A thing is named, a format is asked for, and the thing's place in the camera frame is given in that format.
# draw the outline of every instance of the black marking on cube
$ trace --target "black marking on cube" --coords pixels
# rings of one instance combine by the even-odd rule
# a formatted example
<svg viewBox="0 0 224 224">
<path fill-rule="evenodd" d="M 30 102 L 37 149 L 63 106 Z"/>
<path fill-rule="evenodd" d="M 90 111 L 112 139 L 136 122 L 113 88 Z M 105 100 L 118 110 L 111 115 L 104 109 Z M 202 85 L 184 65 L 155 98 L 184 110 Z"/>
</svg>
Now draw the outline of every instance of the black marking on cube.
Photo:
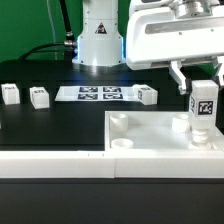
<svg viewBox="0 0 224 224">
<path fill-rule="evenodd" d="M 123 100 L 123 95 L 122 94 L 116 94 L 116 93 L 105 93 L 103 94 L 103 99 L 104 100 Z"/>
<path fill-rule="evenodd" d="M 44 93 L 43 90 L 34 90 L 34 93 Z"/>
<path fill-rule="evenodd" d="M 81 92 L 81 93 L 97 93 L 98 87 L 82 86 L 79 88 L 79 92 Z"/>
<path fill-rule="evenodd" d="M 144 87 L 144 88 L 141 88 L 142 90 L 146 91 L 146 90 L 151 90 L 151 88 L 149 87 Z"/>
<path fill-rule="evenodd" d="M 198 115 L 213 115 L 214 101 L 199 101 Z"/>
<path fill-rule="evenodd" d="M 14 86 L 12 86 L 12 87 L 5 87 L 5 89 L 15 89 L 15 87 Z"/>
<path fill-rule="evenodd" d="M 79 100 L 97 100 L 98 95 L 97 94 L 79 94 L 78 99 Z"/>
<path fill-rule="evenodd" d="M 120 87 L 113 87 L 113 86 L 107 86 L 103 87 L 103 92 L 105 93 L 121 93 L 121 88 Z"/>
<path fill-rule="evenodd" d="M 195 111 L 195 99 L 191 96 L 191 105 L 190 105 L 191 111 L 194 113 Z"/>
<path fill-rule="evenodd" d="M 143 95 L 143 94 L 142 94 L 142 91 L 139 90 L 139 91 L 138 91 L 138 98 L 139 98 L 140 100 L 142 100 L 142 95 Z"/>
</svg>

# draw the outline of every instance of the white plastic holder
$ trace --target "white plastic holder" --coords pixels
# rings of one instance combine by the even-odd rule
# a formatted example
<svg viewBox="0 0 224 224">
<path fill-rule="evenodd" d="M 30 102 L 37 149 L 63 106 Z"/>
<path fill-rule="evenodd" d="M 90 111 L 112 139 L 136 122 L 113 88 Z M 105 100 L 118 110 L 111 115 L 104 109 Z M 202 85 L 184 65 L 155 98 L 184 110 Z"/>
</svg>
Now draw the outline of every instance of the white plastic holder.
<svg viewBox="0 0 224 224">
<path fill-rule="evenodd" d="M 133 149 L 134 142 L 126 138 L 117 138 L 111 141 L 112 149 Z"/>
<path fill-rule="evenodd" d="M 188 114 L 175 114 L 172 121 L 172 130 L 176 133 L 189 132 L 190 123 L 188 121 Z"/>
<path fill-rule="evenodd" d="M 193 141 L 189 143 L 189 149 L 213 149 L 213 145 L 209 142 L 209 130 L 199 129 L 192 130 Z"/>
<path fill-rule="evenodd" d="M 2 97 L 6 105 L 20 104 L 19 90 L 16 84 L 3 84 Z"/>
<path fill-rule="evenodd" d="M 124 132 L 128 129 L 128 116 L 124 113 L 114 112 L 110 115 L 110 129 L 115 132 Z"/>
<path fill-rule="evenodd" d="M 138 99 L 144 105 L 157 104 L 158 92 L 153 88 L 146 86 L 138 90 Z"/>
<path fill-rule="evenodd" d="M 30 88 L 30 100 L 35 109 L 49 108 L 49 94 L 44 87 Z"/>
</svg>

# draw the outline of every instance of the marker sheet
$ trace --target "marker sheet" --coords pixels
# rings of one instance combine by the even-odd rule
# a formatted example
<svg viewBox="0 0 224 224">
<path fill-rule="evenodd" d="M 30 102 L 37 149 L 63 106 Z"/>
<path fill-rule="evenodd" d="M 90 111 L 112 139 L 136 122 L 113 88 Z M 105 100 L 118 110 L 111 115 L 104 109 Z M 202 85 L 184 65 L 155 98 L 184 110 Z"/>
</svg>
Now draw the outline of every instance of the marker sheet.
<svg viewBox="0 0 224 224">
<path fill-rule="evenodd" d="M 132 87 L 61 86 L 55 101 L 138 101 Z"/>
</svg>

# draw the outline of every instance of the black cable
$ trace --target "black cable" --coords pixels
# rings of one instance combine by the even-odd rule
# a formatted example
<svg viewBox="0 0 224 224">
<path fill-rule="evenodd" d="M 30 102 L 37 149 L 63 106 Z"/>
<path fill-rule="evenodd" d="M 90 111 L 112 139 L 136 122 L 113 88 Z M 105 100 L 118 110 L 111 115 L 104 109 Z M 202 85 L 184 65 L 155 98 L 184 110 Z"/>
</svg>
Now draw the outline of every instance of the black cable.
<svg viewBox="0 0 224 224">
<path fill-rule="evenodd" d="M 61 11 L 64 19 L 65 30 L 66 30 L 66 40 L 75 40 L 74 34 L 71 29 L 70 20 L 68 16 L 68 10 L 65 0 L 59 0 L 61 5 Z"/>
<path fill-rule="evenodd" d="M 30 55 L 33 54 L 34 52 L 43 49 L 43 48 L 48 48 L 48 47 L 55 47 L 55 46 L 64 46 L 63 42 L 56 42 L 56 43 L 50 43 L 50 44 L 44 44 L 38 47 L 35 47 L 28 51 L 27 53 L 23 54 L 22 56 L 19 57 L 19 60 L 26 60 L 26 58 Z"/>
<path fill-rule="evenodd" d="M 65 51 L 70 51 L 73 52 L 74 50 L 47 50 L 47 51 L 34 51 L 31 54 L 36 54 L 36 53 L 55 53 L 55 52 L 65 52 Z"/>
</svg>

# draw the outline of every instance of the green wall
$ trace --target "green wall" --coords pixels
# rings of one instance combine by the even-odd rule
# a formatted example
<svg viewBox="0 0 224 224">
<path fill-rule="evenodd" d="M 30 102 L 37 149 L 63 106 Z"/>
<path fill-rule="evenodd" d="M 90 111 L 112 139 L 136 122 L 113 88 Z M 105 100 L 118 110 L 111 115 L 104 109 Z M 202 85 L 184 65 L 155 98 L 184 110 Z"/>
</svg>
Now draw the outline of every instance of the green wall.
<svg viewBox="0 0 224 224">
<path fill-rule="evenodd" d="M 72 30 L 82 31 L 82 0 L 66 0 Z M 65 30 L 59 0 L 50 0 L 57 41 Z M 119 32 L 125 37 L 130 0 L 119 0 Z M 0 62 L 17 59 L 33 47 L 53 42 L 46 0 L 0 0 Z M 54 54 L 30 58 L 54 59 Z"/>
</svg>

